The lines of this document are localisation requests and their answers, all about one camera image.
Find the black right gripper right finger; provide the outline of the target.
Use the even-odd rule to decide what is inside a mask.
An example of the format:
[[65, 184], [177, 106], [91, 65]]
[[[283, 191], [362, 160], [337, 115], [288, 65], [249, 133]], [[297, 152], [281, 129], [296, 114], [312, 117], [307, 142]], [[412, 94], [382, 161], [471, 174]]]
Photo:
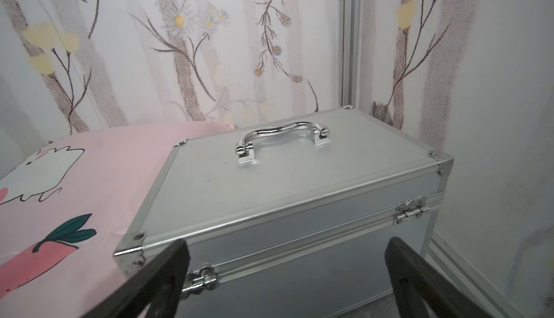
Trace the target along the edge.
[[401, 317], [489, 317], [456, 289], [401, 238], [393, 237], [385, 250], [395, 302]]

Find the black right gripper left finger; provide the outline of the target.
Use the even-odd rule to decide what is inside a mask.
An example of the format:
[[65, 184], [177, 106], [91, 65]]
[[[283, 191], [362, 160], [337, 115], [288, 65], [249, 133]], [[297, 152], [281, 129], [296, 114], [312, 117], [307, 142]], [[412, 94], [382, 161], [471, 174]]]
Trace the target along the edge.
[[190, 254], [176, 240], [157, 257], [85, 314], [86, 317], [174, 317], [186, 279]]

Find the pink cartoon pillow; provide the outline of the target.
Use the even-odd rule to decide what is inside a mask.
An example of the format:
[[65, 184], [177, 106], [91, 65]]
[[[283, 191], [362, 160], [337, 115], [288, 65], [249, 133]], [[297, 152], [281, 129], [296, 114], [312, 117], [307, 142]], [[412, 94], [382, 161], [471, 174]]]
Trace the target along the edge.
[[183, 122], [94, 130], [1, 179], [1, 316], [80, 317], [125, 281], [113, 251], [174, 145], [228, 131]]

